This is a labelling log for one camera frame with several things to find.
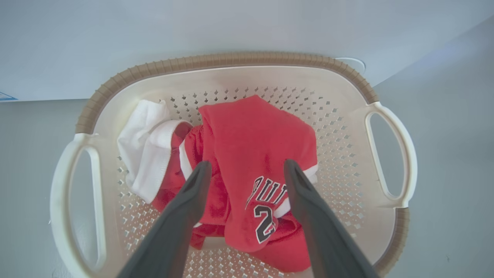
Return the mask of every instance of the white cloth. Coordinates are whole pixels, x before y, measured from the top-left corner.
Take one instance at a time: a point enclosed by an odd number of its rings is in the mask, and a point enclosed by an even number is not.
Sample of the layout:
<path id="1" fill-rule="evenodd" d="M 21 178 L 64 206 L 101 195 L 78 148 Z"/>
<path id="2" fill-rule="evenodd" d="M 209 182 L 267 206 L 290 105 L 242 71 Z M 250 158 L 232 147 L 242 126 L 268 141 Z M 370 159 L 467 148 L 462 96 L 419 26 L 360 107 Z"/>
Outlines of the white cloth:
<path id="1" fill-rule="evenodd" d="M 117 139 L 120 157 L 128 170 L 125 182 L 147 203 L 160 189 L 170 161 L 171 136 L 184 122 L 170 120 L 164 101 L 141 100 Z"/>

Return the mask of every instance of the clothing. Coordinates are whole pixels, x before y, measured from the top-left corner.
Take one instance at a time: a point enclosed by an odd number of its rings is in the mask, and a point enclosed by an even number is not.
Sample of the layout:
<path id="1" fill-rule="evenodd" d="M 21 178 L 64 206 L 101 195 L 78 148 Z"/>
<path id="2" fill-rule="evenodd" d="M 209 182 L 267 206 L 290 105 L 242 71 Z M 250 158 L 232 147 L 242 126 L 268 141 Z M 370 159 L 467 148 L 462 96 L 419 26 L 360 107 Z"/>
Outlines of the clothing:
<path id="1" fill-rule="evenodd" d="M 164 101 L 141 100 L 119 134 L 117 146 L 128 171 L 125 182 L 147 203 L 161 187 L 171 156 L 171 136 L 179 126 L 183 139 L 192 128 L 189 123 L 170 120 Z"/>
<path id="2" fill-rule="evenodd" d="M 162 211 L 197 164 L 207 160 L 212 166 L 211 183 L 191 246 L 200 249 L 205 237 L 224 236 L 229 246 L 283 272 L 307 269 L 305 237 L 289 212 L 283 164 L 287 159 L 297 161 L 309 180 L 316 181 L 314 130 L 258 96 L 206 105 L 199 112 L 202 126 L 174 123 L 174 128 L 171 124 L 163 128 L 163 123 L 151 132 L 153 144 L 169 150 L 161 161 L 159 157 L 150 160 L 165 169 L 158 171 L 163 178 L 152 205 Z M 145 191 L 153 192 L 154 179 L 149 186 Z"/>

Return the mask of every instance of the jersey number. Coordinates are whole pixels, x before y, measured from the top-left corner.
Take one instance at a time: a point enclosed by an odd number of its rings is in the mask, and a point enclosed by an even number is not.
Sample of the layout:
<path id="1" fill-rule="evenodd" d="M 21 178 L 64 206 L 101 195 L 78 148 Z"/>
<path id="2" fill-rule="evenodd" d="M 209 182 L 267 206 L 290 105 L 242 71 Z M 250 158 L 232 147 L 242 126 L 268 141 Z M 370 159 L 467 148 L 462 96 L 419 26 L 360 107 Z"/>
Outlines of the jersey number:
<path id="1" fill-rule="evenodd" d="M 257 241 L 259 243 L 265 242 L 269 236 L 275 232 L 275 224 L 273 223 L 273 211 L 270 207 L 257 205 L 254 208 L 254 217 L 263 217 L 262 222 L 257 226 L 255 230 Z"/>

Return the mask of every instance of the red fabric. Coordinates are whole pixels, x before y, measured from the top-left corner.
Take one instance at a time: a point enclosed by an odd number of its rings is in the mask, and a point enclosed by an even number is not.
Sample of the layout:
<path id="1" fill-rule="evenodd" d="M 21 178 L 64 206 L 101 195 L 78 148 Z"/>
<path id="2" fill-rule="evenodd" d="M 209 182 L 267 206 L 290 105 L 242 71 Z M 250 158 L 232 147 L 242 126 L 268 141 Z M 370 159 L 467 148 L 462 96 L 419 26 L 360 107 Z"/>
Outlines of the red fabric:
<path id="1" fill-rule="evenodd" d="M 212 178 L 203 225 L 194 228 L 191 245 L 200 249 L 206 236 L 224 236 L 228 245 L 281 271 L 308 268 L 301 225 L 291 213 L 278 219 L 274 213 L 288 198 L 283 163 L 293 159 L 303 170 L 317 164 L 314 130 L 258 96 L 199 112 L 204 125 L 187 134 L 185 150 L 192 169 L 201 161 L 211 163 Z M 167 169 L 156 208 L 164 208 L 185 182 L 178 160 L 173 152 L 175 165 Z"/>

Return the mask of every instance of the plastic laundry basket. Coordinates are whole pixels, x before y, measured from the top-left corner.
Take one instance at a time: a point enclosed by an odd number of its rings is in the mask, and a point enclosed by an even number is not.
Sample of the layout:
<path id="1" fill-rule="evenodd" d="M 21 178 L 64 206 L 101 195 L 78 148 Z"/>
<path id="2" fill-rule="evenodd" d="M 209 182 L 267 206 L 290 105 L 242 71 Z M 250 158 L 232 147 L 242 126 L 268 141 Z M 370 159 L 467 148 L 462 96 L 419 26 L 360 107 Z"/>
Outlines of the plastic laundry basket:
<path id="1" fill-rule="evenodd" d="M 50 213 L 55 243 L 75 277 L 114 277 L 159 216 L 129 192 L 117 136 L 141 99 L 164 99 L 174 119 L 201 124 L 198 108 L 257 94 L 311 125 L 319 160 L 315 187 L 381 276 L 398 260 L 407 238 L 408 202 L 416 183 L 415 150 L 400 120 L 370 85 L 340 61 L 316 55 L 246 52 L 153 62 L 127 69 L 103 84 L 77 123 L 74 140 L 55 170 Z M 394 131 L 405 166 L 403 189 L 387 190 L 375 150 L 370 116 Z M 69 192 L 80 153 L 91 157 L 98 260 L 88 266 L 73 234 Z M 281 273 L 258 259 L 207 238 L 189 250 L 184 277 L 311 277 Z"/>

